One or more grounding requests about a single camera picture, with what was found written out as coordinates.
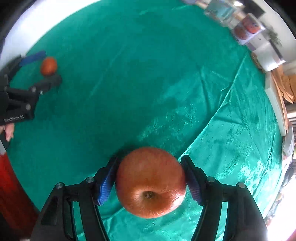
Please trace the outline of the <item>person's left hand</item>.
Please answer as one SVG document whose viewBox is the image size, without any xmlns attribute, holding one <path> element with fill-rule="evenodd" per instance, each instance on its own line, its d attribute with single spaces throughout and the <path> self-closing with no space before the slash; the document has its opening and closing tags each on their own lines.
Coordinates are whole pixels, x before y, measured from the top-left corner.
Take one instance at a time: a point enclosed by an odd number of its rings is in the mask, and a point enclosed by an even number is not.
<svg viewBox="0 0 296 241">
<path fill-rule="evenodd" d="M 10 123 L 5 126 L 0 126 L 0 131 L 5 132 L 6 140 L 9 142 L 14 137 L 15 124 Z"/>
</svg>

